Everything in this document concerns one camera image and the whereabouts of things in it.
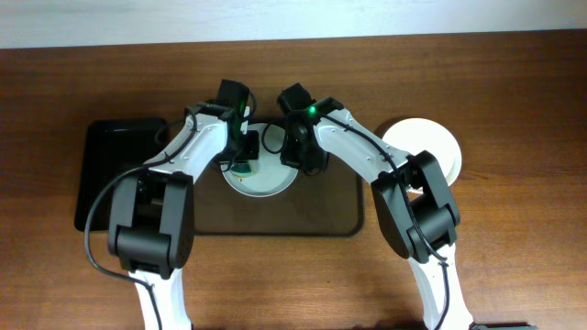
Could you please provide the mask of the green yellow sponge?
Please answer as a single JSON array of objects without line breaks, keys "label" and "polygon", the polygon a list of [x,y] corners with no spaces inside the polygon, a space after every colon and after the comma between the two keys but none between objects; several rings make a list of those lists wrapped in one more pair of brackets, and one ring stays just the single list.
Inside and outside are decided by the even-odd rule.
[{"label": "green yellow sponge", "polygon": [[254,166],[249,161],[239,161],[231,165],[229,170],[234,176],[247,178],[256,173]]}]

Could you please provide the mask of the white plate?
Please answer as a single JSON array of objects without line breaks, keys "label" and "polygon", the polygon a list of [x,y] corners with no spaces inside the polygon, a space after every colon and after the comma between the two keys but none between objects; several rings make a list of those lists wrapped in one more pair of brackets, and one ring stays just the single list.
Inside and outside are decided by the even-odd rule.
[{"label": "white plate", "polygon": [[424,150],[430,152],[437,159],[448,186],[460,175],[460,145],[450,131],[435,121],[424,118],[400,120],[385,131],[382,140],[414,156]]},{"label": "white plate", "polygon": [[295,180],[298,170],[282,165],[279,154],[271,154],[260,142],[259,157],[249,161],[256,173],[247,178],[234,176],[227,163],[220,169],[226,182],[237,192],[249,197],[270,197],[286,190]]}]

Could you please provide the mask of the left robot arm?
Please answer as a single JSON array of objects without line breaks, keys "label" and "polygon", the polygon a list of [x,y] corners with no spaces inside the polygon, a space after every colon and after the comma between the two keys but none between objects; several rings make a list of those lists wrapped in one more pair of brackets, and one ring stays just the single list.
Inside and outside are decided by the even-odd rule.
[{"label": "left robot arm", "polygon": [[108,184],[108,251],[138,292],[148,329],[190,329],[183,267],[194,243],[194,184],[212,161],[228,165],[247,142],[247,102],[200,103],[156,156]]}]

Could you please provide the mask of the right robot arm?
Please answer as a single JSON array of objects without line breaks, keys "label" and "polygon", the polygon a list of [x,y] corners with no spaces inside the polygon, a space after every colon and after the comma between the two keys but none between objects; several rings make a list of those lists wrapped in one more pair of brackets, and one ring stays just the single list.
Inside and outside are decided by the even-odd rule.
[{"label": "right robot arm", "polygon": [[425,326],[474,328],[456,267],[460,212],[437,159],[385,143],[331,97],[280,96],[277,104],[296,165],[320,168],[334,155],[370,185],[382,235],[414,274]]}]

